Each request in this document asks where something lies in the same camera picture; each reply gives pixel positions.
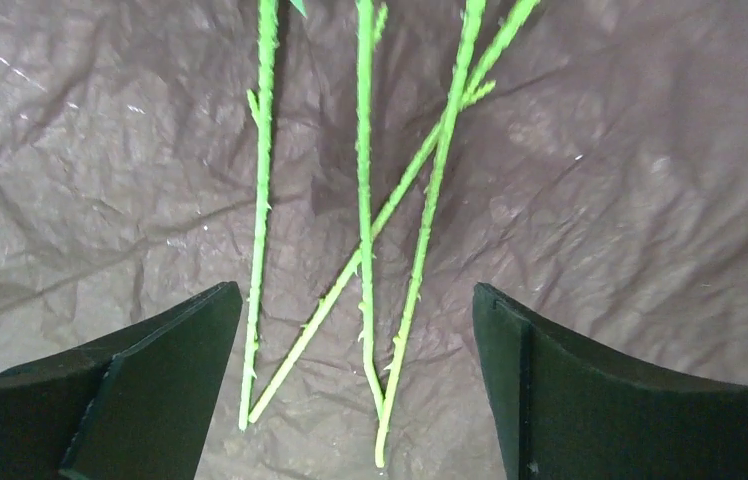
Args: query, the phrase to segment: dark gray tarp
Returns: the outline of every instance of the dark gray tarp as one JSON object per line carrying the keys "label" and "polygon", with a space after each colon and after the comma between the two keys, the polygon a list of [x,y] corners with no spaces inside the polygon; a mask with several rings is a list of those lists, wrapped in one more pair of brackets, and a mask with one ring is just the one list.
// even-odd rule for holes
{"label": "dark gray tarp", "polygon": [[[0,1],[0,371],[246,286],[256,1]],[[443,108],[462,2],[390,4],[375,204]],[[485,38],[510,2],[490,2]],[[355,5],[290,15],[257,388],[354,248]],[[471,331],[492,283],[574,330],[748,384],[748,2],[547,0],[456,131],[390,438],[373,465],[357,283],[236,428],[239,336],[200,479],[503,478]],[[378,241],[380,365],[423,203]]]}

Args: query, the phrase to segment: green stem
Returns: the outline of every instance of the green stem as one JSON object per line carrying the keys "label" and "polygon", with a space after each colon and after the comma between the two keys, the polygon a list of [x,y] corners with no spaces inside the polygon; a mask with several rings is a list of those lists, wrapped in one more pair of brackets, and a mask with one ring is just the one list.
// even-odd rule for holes
{"label": "green stem", "polygon": [[[510,15],[507,17],[506,24],[495,35],[495,38],[489,45],[489,48],[486,49],[486,52],[480,58],[477,66],[472,71],[468,81],[469,86],[480,85],[481,82],[483,82],[483,79],[486,78],[486,75],[489,73],[489,70],[492,68],[492,66],[494,66],[497,59],[501,56],[501,53],[512,42],[512,39],[515,37],[515,34],[518,31],[518,27],[520,27],[526,20],[527,14],[529,14],[530,10],[538,3],[539,0],[521,0],[513,7]],[[526,9],[526,13],[519,13],[525,10],[524,5],[526,4],[530,5],[529,8]],[[470,107],[471,105],[483,99],[483,97],[485,97],[492,91],[494,86],[494,81],[490,81],[479,87],[476,87],[476,89],[466,88],[466,93],[462,97],[462,108],[464,109]],[[389,195],[388,200],[386,201],[385,205],[383,205],[383,209],[380,210],[379,214],[377,214],[377,218],[374,220],[374,224],[371,228],[373,234],[372,236],[374,237],[373,240],[377,239],[377,236],[383,230],[383,227],[385,227],[386,223],[388,223],[392,214],[397,209],[398,204],[400,204],[401,200],[403,200],[404,195],[406,195],[406,193],[409,191],[412,183],[415,181],[415,178],[418,177],[418,173],[424,167],[427,158],[436,148],[441,123],[442,119],[440,119],[439,122],[437,122],[436,125],[433,126],[430,133],[422,142],[418,152],[416,152],[416,154],[413,156],[412,161],[406,168],[406,171],[404,171],[403,175],[401,176],[397,187],[395,187],[395,189]],[[348,260],[348,263],[342,269],[341,273],[336,279],[336,282],[332,287],[330,287],[330,290],[327,292],[324,298],[319,300],[318,308],[315,309],[315,312],[312,314],[312,317],[310,317],[309,321],[304,324],[300,337],[298,337],[297,341],[294,343],[294,345],[292,345],[292,348],[286,355],[286,358],[283,359],[283,363],[280,364],[277,372],[271,378],[271,381],[268,382],[268,387],[262,393],[262,396],[259,398],[259,400],[257,400],[256,404],[253,406],[253,410],[250,413],[251,423],[259,420],[259,417],[265,411],[265,408],[268,407],[271,399],[274,398],[274,395],[277,394],[277,391],[280,389],[283,381],[292,371],[295,363],[301,357],[301,355],[303,355],[303,352],[304,350],[306,350],[307,345],[309,345],[309,342],[315,336],[315,333],[318,331],[318,327],[320,327],[321,324],[324,323],[327,315],[330,314],[330,311],[336,304],[336,301],[338,300],[339,295],[342,293],[342,290],[345,288],[345,286],[347,286],[351,277],[353,277],[354,272],[356,272],[356,269],[359,267],[360,261],[361,252],[359,249],[357,249]]]}
{"label": "green stem", "polygon": [[436,216],[436,205],[439,201],[439,191],[442,188],[442,180],[445,176],[445,164],[453,139],[456,117],[460,111],[460,100],[465,91],[468,79],[468,67],[474,56],[474,43],[480,34],[480,25],[483,20],[483,11],[486,9],[486,0],[467,0],[465,6],[465,19],[462,25],[462,38],[456,54],[456,65],[454,67],[453,81],[448,93],[448,103],[445,106],[444,119],[442,120],[439,143],[436,145],[436,156],[433,159],[433,172],[430,175],[430,183],[427,185],[427,200],[424,202],[424,211],[421,214],[421,229],[418,234],[418,245],[415,250],[415,259],[412,264],[412,276],[409,289],[406,294],[403,316],[401,317],[398,334],[394,338],[395,356],[389,371],[389,381],[386,385],[386,396],[383,402],[383,415],[377,428],[377,440],[375,443],[374,462],[378,468],[386,465],[385,449],[386,437],[389,433],[389,421],[392,417],[392,409],[397,396],[398,382],[400,380],[403,359],[406,355],[406,344],[412,327],[412,318],[418,303],[421,291],[422,273],[424,271],[424,260],[427,257],[427,247],[430,243],[430,233],[433,230],[433,219]]}
{"label": "green stem", "polygon": [[268,230],[268,190],[271,177],[271,109],[273,108],[274,57],[277,48],[277,0],[259,1],[259,106],[257,118],[256,220],[253,229],[253,266],[248,298],[247,333],[244,344],[239,429],[247,429],[254,363],[259,349],[257,323],[262,296],[262,270],[265,266],[265,237]]}
{"label": "green stem", "polygon": [[377,417],[383,411],[383,388],[374,365],[374,253],[371,238],[371,76],[374,63],[374,2],[357,0],[359,45],[357,48],[356,168],[359,198],[359,237],[362,260],[362,367],[374,396]]}

